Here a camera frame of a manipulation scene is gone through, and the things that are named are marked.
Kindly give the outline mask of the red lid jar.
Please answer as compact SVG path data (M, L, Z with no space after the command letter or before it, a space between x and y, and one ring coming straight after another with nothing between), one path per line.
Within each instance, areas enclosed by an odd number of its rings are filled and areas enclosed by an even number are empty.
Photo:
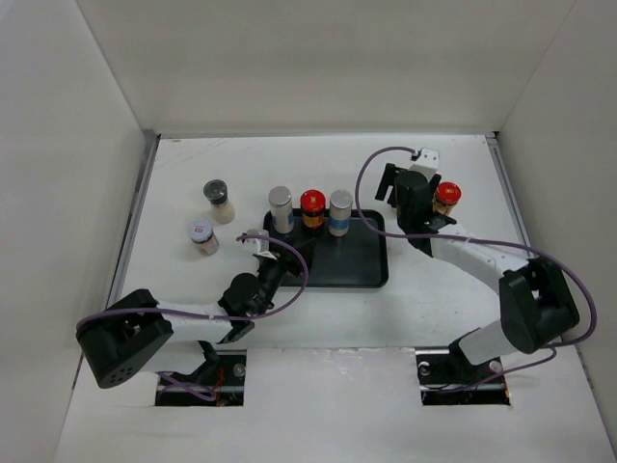
M433 196L433 211L449 216L462 198L461 188L454 182L441 182Z
M317 189L305 191L300 198L302 226L306 232L319 234L324 228L325 195Z

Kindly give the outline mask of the silver lid blue jar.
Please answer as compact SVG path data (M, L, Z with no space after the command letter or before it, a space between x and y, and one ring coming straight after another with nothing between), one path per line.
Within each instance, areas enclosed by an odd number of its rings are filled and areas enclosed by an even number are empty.
M276 232L288 234L294 228L293 204L290 190L285 186L272 188L268 195L272 223Z

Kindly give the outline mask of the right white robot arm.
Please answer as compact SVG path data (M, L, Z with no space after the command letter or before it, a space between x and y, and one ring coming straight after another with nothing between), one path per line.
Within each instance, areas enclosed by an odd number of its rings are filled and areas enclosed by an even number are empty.
M481 246L454 219L434 210L437 188L420 172L387 164L376 198L396 210L397 225L423 254L448 262L495 292L499 318L454 340L444 358L456 381L486 375L501 355L532 354L579 323L562 270L543 257L512 255Z

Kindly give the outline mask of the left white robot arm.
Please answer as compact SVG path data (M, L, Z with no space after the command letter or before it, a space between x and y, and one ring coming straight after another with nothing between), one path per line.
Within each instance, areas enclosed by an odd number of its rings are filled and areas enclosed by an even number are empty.
M257 230L237 239L251 249L258 268L236 275L216 303L165 307L141 288L78 321L75 337L99 388L117 387L147 370L169 373L169 383L182 388L208 383L216 373L216 346L241 340L257 321L282 312L273 299L286 276L309 281L314 239L290 244ZM152 365L164 345L182 342L196 342L202 349L185 358L184 373Z

